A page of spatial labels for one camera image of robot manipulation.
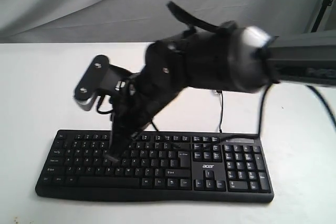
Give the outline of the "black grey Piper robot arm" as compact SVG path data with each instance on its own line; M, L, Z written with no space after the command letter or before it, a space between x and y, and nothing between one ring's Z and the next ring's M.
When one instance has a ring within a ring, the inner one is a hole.
M230 24L219 33L150 44L141 72L125 81L113 112L109 151L117 161L152 119L187 88L255 93L280 82L335 86L335 35L273 37Z

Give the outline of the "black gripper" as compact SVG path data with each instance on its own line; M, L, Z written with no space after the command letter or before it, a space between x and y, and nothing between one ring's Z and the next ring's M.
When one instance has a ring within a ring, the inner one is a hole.
M125 69L109 69L104 87L110 96L111 137L109 151L104 158L118 163L128 145L135 140L184 89L182 73L142 69L131 73Z

